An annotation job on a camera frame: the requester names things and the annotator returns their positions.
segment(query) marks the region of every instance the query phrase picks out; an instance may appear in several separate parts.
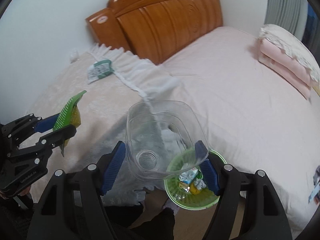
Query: black pants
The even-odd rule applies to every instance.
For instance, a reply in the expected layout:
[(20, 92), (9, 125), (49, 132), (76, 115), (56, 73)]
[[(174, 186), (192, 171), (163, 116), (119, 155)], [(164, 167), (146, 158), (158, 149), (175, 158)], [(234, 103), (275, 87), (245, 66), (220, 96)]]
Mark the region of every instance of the black pants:
[[(143, 212), (143, 206), (133, 207), (105, 207), (111, 223), (125, 228), (132, 225)], [(143, 237), (145, 240), (173, 240), (174, 215), (170, 208), (165, 208), (151, 221), (132, 228), (131, 231)]]

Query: silver screw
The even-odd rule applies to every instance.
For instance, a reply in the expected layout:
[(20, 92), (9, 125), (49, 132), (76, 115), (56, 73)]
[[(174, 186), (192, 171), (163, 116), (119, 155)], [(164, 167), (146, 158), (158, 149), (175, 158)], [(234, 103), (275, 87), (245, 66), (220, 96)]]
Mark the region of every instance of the silver screw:
[(94, 171), (96, 168), (97, 168), (97, 165), (95, 165), (95, 164), (90, 164), (90, 165), (88, 166), (88, 170), (89, 170), (89, 171)]
[(265, 172), (264, 171), (262, 171), (262, 170), (258, 170), (258, 175), (260, 176), (260, 177), (263, 177), (263, 176), (265, 176)]
[(57, 177), (59, 177), (59, 176), (62, 175), (62, 173), (63, 173), (62, 170), (57, 170), (54, 174), (55, 174)]
[(226, 170), (226, 171), (232, 171), (233, 167), (230, 165), (230, 164), (225, 164), (223, 166), (223, 168)]

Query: headboard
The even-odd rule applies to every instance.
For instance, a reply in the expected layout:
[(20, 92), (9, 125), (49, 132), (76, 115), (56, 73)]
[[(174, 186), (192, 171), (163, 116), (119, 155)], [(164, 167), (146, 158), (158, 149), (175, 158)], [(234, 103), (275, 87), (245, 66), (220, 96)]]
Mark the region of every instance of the headboard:
[(219, 0), (109, 0), (86, 19), (96, 41), (159, 64), (222, 26)]

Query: brown floor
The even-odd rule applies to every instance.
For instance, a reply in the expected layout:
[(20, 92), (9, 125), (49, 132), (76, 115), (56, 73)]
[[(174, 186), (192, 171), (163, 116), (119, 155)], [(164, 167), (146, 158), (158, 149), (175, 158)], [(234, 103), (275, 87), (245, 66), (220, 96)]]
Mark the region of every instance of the brown floor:
[[(164, 202), (168, 196), (165, 191), (156, 189), (149, 191), (145, 200), (145, 211), (134, 222), (132, 228), (139, 226), (145, 221), (151, 220), (154, 216), (160, 213)], [(201, 240), (214, 213), (216, 206), (199, 211), (189, 211), (180, 209), (175, 217), (176, 223), (174, 226), (175, 240)], [(235, 223), (230, 235), (230, 239), (239, 235), (242, 217), (244, 212), (244, 200), (239, 202), (236, 214)]]

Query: person's leg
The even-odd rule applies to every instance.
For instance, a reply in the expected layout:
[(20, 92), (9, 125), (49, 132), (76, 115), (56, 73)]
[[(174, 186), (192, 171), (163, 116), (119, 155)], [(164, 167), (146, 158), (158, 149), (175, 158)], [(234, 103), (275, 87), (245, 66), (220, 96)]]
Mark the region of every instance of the person's leg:
[(110, 222), (121, 225), (125, 228), (131, 226), (143, 212), (143, 205), (131, 207), (105, 207)]
[(145, 240), (173, 240), (174, 216), (179, 211), (179, 207), (168, 199), (162, 208), (160, 214), (151, 221), (144, 222), (131, 230)]

